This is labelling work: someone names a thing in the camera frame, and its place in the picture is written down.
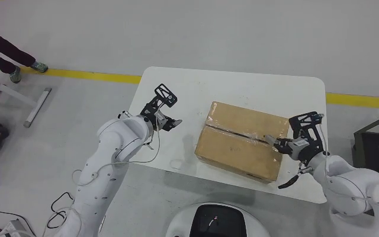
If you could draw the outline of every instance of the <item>person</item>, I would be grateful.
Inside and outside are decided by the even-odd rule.
[[[8,40],[5,40],[0,36],[0,53],[10,57],[16,62],[31,67],[38,72],[45,72],[48,67],[44,63],[37,62],[35,58],[26,52],[21,51],[16,46],[11,44]],[[0,57],[0,71],[10,75],[11,81],[13,83],[19,83],[21,80],[21,69],[20,67],[8,62]]]

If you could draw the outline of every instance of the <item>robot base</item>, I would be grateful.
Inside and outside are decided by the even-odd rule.
[[[224,203],[198,203],[182,209],[174,216],[166,233],[166,237],[195,236],[270,237],[251,214]]]

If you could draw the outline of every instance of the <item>yellow floor line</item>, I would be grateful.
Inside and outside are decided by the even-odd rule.
[[[132,83],[132,84],[138,84],[141,81],[141,76],[133,76],[133,75],[110,74],[110,73],[99,73],[99,72],[81,72],[81,71],[61,70],[61,69],[49,69],[45,73],[39,73],[28,67],[22,66],[20,68],[23,73],[41,74],[41,75],[46,75],[46,76],[59,76],[62,78],[78,78],[78,79],[88,79],[88,80],[96,80],[96,81]]]
[[[326,103],[379,108],[379,97],[326,93]]]
[[[28,67],[21,67],[21,71],[23,73],[29,74],[41,74],[46,76],[59,76],[64,78],[78,78],[131,84],[138,84],[141,81],[141,76],[109,74],[99,72],[81,72],[72,70],[49,69],[45,73],[38,73],[35,70]],[[379,97],[326,93],[326,103],[368,108],[379,108]]]

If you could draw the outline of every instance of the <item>metal frame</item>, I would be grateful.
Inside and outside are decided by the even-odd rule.
[[[42,104],[45,102],[47,96],[49,95],[50,91],[52,91],[51,88],[45,88],[45,90],[42,92],[40,98],[37,101],[32,100],[31,98],[26,97],[25,95],[22,95],[21,93],[14,91],[13,89],[7,87],[4,84],[0,85],[0,91],[30,105],[33,107],[32,111],[30,112],[28,118],[24,122],[24,127],[28,128],[30,127],[31,123],[33,122],[34,118],[36,117],[38,111],[40,110]]]

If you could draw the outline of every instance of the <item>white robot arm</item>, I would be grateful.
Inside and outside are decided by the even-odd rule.
[[[379,233],[379,173],[370,169],[354,168],[337,155],[326,150],[316,125],[321,124],[322,114],[311,112],[290,118],[294,139],[273,138],[266,141],[280,153],[300,161],[298,175],[278,188],[287,188],[301,174],[309,173],[322,186],[330,205],[330,216],[341,236],[377,236]],[[373,209],[375,217],[362,221],[364,212]]]
[[[154,130],[159,140],[160,129],[170,131],[180,124],[182,120],[171,119],[159,110],[164,104],[172,107],[177,102],[176,96],[163,84],[155,92],[155,98],[141,114],[131,116],[123,111],[118,119],[110,120],[97,131],[98,149],[86,161],[77,183],[73,211],[68,213],[55,237],[98,236],[105,213],[132,162],[129,160],[143,145],[149,145],[145,141],[153,136]]]

